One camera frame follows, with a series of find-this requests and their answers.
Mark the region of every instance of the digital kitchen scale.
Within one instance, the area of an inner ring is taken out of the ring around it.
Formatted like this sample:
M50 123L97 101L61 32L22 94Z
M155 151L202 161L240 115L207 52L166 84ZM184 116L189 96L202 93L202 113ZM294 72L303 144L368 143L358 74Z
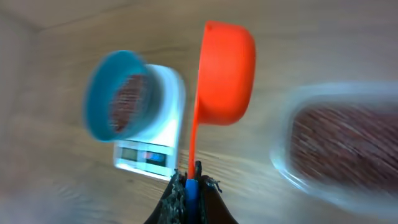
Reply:
M178 165L178 139L185 106L180 75L161 65L146 65L155 75L148 125L133 137L116 141L113 162L117 168L170 180Z

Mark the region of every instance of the wood grain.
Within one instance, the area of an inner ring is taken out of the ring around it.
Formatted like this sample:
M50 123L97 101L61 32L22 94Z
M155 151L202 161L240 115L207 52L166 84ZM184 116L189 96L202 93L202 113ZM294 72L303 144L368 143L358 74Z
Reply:
M113 167L112 145L94 141L83 128L85 87L101 57L118 49L135 50L150 63L180 72L188 90L180 141L180 168L186 168L208 19L247 27L257 45L245 117L228 127L201 126L197 137L197 159L205 174L221 181L237 221L388 223L294 189L273 168L269 151L294 87L397 80L397 9L392 0L146 0L43 30L32 44L8 118L0 157L0 176L7 180L0 184L1 223L142 223L166 183Z

